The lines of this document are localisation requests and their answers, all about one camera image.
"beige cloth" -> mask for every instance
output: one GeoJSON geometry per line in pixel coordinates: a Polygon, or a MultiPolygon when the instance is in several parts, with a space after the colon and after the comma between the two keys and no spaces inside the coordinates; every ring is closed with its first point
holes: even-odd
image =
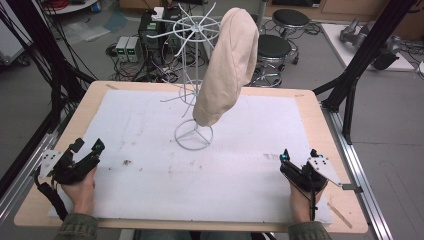
{"type": "Polygon", "coordinates": [[[241,88],[250,82],[255,70],[258,37],[255,22],[246,10],[232,8],[224,15],[193,108],[197,124],[212,126],[236,104],[241,88]]]}

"wire hat stand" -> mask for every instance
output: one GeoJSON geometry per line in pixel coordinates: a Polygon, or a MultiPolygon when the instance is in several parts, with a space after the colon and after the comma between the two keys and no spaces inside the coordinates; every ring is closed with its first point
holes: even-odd
{"type": "MultiPolygon", "coordinates": [[[[177,85],[180,88],[178,97],[171,98],[168,100],[161,100],[161,102],[168,102],[176,99],[181,99],[187,104],[187,109],[182,117],[185,117],[190,107],[194,106],[195,100],[199,95],[200,86],[202,79],[199,78],[199,43],[207,42],[211,48],[214,46],[212,40],[218,37],[219,30],[213,29],[214,27],[219,28],[219,22],[213,18],[208,17],[212,10],[215,8],[216,3],[213,4],[212,8],[205,16],[190,16],[180,4],[178,4],[181,12],[185,15],[178,21],[157,19],[158,22],[172,23],[172,31],[150,36],[149,38],[159,38],[167,35],[175,34],[181,40],[181,48],[175,54],[178,57],[180,54],[182,58],[183,66],[183,84],[177,85]],[[187,43],[195,44],[195,77],[191,78],[188,74],[187,67],[187,43]]],[[[213,130],[211,127],[200,127],[194,119],[189,119],[182,122],[177,126],[174,132],[175,141],[182,148],[187,150],[201,150],[208,147],[213,140],[213,130]]]]}

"white paper sheet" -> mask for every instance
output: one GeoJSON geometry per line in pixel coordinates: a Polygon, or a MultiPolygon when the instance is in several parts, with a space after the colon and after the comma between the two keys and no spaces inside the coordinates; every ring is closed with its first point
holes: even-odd
{"type": "MultiPolygon", "coordinates": [[[[183,119],[187,105],[182,101],[160,102],[173,97],[168,92],[106,93],[75,156],[82,159],[97,138],[106,146],[95,177],[94,215],[292,222],[289,185],[278,156],[287,148],[292,161],[303,165],[310,152],[295,100],[240,96],[213,126],[212,144],[188,151],[175,142],[174,130],[192,110],[183,119]]],[[[331,223],[325,198],[318,207],[316,220],[331,223]]]]}

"aluminum rail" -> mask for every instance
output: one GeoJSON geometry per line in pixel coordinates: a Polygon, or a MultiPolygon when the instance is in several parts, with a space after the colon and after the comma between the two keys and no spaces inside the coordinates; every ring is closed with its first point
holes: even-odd
{"type": "Polygon", "coordinates": [[[21,196],[28,189],[28,186],[34,183],[32,174],[34,170],[40,165],[43,152],[47,149],[53,149],[56,145],[59,139],[58,128],[56,128],[52,133],[46,133],[44,135],[32,153],[30,159],[27,161],[15,180],[7,189],[6,193],[0,199],[0,228],[11,210],[15,207],[18,200],[21,199],[21,196]]]}
{"type": "Polygon", "coordinates": [[[367,180],[364,169],[362,168],[361,162],[359,161],[358,155],[355,152],[353,145],[349,145],[343,136],[343,120],[339,113],[328,112],[329,118],[333,123],[335,133],[340,141],[340,147],[343,150],[345,163],[349,167],[351,176],[356,186],[361,188],[360,192],[357,192],[358,199],[360,200],[363,211],[366,213],[367,221],[372,225],[373,231],[377,239],[389,240],[393,239],[390,229],[387,226],[386,220],[384,219],[383,213],[378,206],[377,200],[374,197],[374,193],[367,180]]]}

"black pole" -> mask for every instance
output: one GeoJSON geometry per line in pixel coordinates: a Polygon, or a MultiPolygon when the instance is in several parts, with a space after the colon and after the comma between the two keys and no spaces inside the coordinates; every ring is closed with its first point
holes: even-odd
{"type": "Polygon", "coordinates": [[[333,88],[330,96],[322,102],[322,106],[332,112],[337,112],[340,104],[347,97],[343,119],[343,136],[349,144],[352,144],[350,133],[356,85],[368,65],[379,55],[386,40],[415,2],[416,0],[391,0],[346,70],[338,78],[313,90],[318,95],[333,88]]]}

